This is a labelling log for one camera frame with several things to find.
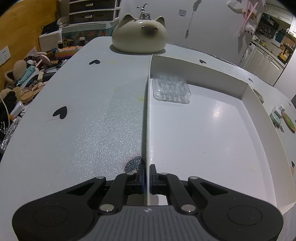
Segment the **white shallow tray box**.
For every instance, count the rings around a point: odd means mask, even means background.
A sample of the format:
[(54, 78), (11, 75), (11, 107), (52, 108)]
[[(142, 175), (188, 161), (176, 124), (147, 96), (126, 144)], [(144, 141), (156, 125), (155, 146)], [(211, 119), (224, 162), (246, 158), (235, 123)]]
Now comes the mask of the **white shallow tray box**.
[[(188, 104), (154, 98), (158, 77), (187, 81)], [(147, 100), (147, 160), (180, 179), (198, 176), (265, 200), (295, 205), (291, 164), (250, 85), (199, 64), (153, 56)]]

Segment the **clear plastic soap dish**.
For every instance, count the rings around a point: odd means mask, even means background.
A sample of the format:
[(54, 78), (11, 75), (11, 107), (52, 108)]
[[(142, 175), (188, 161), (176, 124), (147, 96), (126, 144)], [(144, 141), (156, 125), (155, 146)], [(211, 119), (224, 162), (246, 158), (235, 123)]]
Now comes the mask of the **clear plastic soap dish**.
[(154, 99), (180, 104), (189, 104), (191, 91), (183, 78), (177, 76), (157, 75), (152, 78)]

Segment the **mint green round tape measure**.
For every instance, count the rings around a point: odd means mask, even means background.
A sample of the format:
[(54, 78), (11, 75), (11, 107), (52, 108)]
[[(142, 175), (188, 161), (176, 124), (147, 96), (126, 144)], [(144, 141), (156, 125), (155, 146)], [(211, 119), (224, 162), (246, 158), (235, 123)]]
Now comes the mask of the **mint green round tape measure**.
[(270, 114), (270, 118), (275, 126), (279, 127), (281, 125), (281, 117), (277, 111), (273, 111)]

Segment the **cork coaster green elephant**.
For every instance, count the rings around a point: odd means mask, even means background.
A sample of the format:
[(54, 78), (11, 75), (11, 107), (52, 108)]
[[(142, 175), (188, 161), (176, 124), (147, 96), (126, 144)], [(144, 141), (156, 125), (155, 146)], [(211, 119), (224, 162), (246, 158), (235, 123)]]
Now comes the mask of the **cork coaster green elephant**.
[(287, 124), (288, 128), (295, 133), (295, 125), (292, 122), (292, 119), (288, 116), (288, 114), (286, 114), (285, 112), (282, 113), (283, 116), (283, 120), (285, 121), (285, 123)]

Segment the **white cube charger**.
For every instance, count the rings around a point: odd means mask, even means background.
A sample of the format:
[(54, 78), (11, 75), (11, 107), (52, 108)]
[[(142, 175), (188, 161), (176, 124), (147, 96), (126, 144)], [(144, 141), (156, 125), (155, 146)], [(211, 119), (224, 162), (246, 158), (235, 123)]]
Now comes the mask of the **white cube charger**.
[(281, 113), (283, 113), (285, 111), (285, 108), (283, 105), (280, 105), (279, 109), (280, 109)]

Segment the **cream cat-shaped ceramic jar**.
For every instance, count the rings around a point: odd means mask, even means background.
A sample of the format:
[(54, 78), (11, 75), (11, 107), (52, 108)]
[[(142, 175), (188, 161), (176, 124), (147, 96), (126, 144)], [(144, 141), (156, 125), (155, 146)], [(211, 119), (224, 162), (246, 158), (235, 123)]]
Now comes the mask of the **cream cat-shaped ceramic jar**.
[(155, 20), (136, 19), (126, 14), (112, 33), (115, 49), (136, 54), (158, 53), (165, 49), (168, 34), (163, 16)]

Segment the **white washing machine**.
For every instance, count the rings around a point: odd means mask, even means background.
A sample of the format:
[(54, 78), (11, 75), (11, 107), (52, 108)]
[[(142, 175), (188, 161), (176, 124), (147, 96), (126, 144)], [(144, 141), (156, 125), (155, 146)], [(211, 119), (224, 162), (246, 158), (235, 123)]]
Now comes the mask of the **white washing machine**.
[(246, 49), (246, 52), (244, 53), (244, 55), (239, 63), (239, 67), (245, 68), (247, 66), (248, 60), (249, 60), (251, 53), (255, 47), (256, 47), (255, 44), (253, 44), (252, 42), (249, 44), (248, 48)]

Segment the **white kitchen base cabinets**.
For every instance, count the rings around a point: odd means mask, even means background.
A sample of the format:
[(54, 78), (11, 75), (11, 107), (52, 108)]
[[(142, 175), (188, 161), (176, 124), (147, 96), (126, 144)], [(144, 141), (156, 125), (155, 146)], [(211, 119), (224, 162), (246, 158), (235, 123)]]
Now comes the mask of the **white kitchen base cabinets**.
[(284, 68), (274, 57), (256, 46), (252, 50), (246, 70), (267, 84), (274, 86)]

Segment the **white drawer cabinet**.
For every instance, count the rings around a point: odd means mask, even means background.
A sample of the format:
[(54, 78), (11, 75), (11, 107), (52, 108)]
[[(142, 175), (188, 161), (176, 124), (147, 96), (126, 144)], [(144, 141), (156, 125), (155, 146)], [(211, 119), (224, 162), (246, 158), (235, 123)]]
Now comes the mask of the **white drawer cabinet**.
[(59, 1), (60, 16), (69, 24), (108, 23), (119, 18), (121, 0)]

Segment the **white plush sheep toy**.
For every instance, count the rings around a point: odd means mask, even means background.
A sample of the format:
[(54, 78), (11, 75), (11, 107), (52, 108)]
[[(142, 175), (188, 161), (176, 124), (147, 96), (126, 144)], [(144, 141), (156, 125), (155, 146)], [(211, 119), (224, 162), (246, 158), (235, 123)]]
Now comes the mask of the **white plush sheep toy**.
[(250, 35), (253, 35), (254, 32), (255, 32), (255, 28), (252, 25), (247, 24), (245, 26), (245, 32), (248, 33), (248, 34), (250, 34)]

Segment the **white wall socket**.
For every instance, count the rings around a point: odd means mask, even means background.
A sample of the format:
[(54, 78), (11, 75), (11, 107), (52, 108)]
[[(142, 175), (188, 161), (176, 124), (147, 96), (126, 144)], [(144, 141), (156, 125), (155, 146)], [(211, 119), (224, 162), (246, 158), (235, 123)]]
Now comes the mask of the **white wall socket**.
[(0, 51), (0, 62), (1, 65), (6, 63), (11, 57), (10, 50), (8, 46), (5, 46), (1, 51)]

